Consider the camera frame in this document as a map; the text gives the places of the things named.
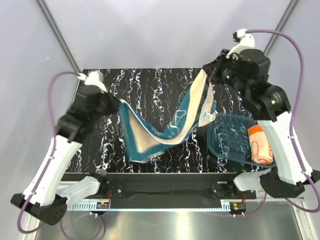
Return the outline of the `left aluminium frame post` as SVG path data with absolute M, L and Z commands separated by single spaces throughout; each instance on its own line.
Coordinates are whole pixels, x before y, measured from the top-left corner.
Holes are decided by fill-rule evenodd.
M 51 13 L 47 3 L 45 0 L 35 0 L 37 6 L 39 7 L 41 13 L 43 14 L 51 32 L 53 33 L 55 39 L 57 40 L 62 52 L 64 53 L 67 61 L 69 62 L 69 64 L 71 65 L 72 69 L 75 72 L 81 72 L 81 68 L 79 67 L 79 65 L 76 62 L 76 59 L 74 58 L 65 38 L 63 37 L 58 24 L 53 16 L 53 14 Z

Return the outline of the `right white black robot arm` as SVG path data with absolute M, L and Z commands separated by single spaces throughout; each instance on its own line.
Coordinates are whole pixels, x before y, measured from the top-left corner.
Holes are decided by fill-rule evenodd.
M 305 185 L 320 179 L 320 172 L 313 170 L 299 151 L 298 138 L 290 128 L 293 113 L 286 92 L 268 82 L 270 63 L 258 49 L 222 49 L 215 60 L 202 67 L 210 82 L 226 84 L 240 96 L 265 133 L 276 163 L 264 171 L 235 175 L 227 185 L 228 195 L 235 199 L 245 191 L 259 190 L 273 198 L 296 198 Z

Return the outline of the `orange cartoon print towel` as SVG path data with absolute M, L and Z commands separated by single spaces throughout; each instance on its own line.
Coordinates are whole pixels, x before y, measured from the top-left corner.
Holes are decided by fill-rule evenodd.
M 248 139 L 251 150 L 251 160 L 260 165 L 270 165 L 274 162 L 273 151 L 260 125 L 248 129 Z

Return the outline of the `left small connector board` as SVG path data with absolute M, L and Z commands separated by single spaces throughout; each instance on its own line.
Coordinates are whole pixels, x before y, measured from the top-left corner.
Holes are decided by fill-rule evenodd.
M 109 201 L 97 201 L 96 202 L 96 209 L 97 210 L 108 210 L 110 208 Z

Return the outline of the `small connector board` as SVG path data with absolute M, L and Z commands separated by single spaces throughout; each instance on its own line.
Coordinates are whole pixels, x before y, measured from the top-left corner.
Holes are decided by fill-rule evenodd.
M 97 201 L 96 202 L 96 209 L 97 210 L 108 210 L 110 208 L 109 201 Z
M 235 214 L 245 213 L 247 210 L 246 202 L 233 202 L 230 205 L 230 210 Z

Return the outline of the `blue translucent plastic tray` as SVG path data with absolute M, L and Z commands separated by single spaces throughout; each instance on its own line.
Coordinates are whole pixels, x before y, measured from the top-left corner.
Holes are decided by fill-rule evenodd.
M 247 116 L 217 113 L 208 126 L 207 147 L 215 156 L 229 161 L 267 169 L 276 167 L 275 162 L 263 165 L 252 161 L 248 129 L 257 124 Z

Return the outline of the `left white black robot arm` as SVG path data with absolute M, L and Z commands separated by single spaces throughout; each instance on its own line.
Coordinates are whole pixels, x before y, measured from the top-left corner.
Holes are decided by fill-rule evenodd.
M 75 101 L 57 122 L 56 136 L 51 139 L 48 152 L 29 186 L 11 197 L 11 204 L 41 222 L 56 225 L 67 208 L 89 196 L 103 198 L 108 193 L 106 172 L 100 170 L 82 180 L 58 189 L 59 183 L 76 152 L 95 123 L 102 117 L 114 114 L 119 101 L 101 82 L 83 85 Z

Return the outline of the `aluminium frame post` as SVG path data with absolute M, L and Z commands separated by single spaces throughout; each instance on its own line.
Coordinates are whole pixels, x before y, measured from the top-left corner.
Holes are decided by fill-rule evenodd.
M 283 12 L 275 30 L 282 32 L 286 26 L 286 24 L 289 22 L 291 16 L 293 15 L 294 11 L 298 7 L 300 3 L 300 0 L 290 0 L 285 11 Z M 278 36 L 276 34 L 272 34 L 271 37 L 269 38 L 269 41 L 267 42 L 265 48 L 264 48 L 264 53 L 265 55 L 268 55 L 275 43 L 277 42 Z
M 53 14 L 51 13 L 47 3 L 45 0 L 35 0 L 37 6 L 39 7 L 41 13 L 43 14 L 51 32 L 53 33 L 55 39 L 57 40 L 62 52 L 64 53 L 67 61 L 69 62 L 69 64 L 71 65 L 72 69 L 75 72 L 81 72 L 81 68 L 79 67 L 79 65 L 76 62 L 76 59 L 74 58 L 65 38 L 63 37 L 58 24 L 53 16 Z

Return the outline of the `right small connector board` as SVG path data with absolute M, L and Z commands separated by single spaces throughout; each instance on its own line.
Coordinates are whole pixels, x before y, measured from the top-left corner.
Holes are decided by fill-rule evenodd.
M 233 202 L 230 205 L 230 210 L 235 214 L 245 213 L 247 210 L 246 202 Z

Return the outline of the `right aluminium frame post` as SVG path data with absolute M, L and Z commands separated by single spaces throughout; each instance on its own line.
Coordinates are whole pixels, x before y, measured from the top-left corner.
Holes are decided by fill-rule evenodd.
M 300 0 L 290 0 L 285 11 L 283 12 L 275 30 L 282 32 L 286 26 L 286 24 L 289 22 L 291 16 L 293 15 L 294 11 L 298 7 L 300 3 Z M 276 34 L 272 34 L 271 37 L 269 38 L 269 41 L 267 42 L 265 48 L 264 48 L 264 53 L 265 55 L 268 55 L 275 43 L 277 42 L 278 36 Z

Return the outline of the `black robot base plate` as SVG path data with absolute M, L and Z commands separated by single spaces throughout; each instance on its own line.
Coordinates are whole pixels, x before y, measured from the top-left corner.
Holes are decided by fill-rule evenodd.
M 228 188 L 234 173 L 107 173 L 117 207 L 217 207 L 254 200 L 255 193 Z

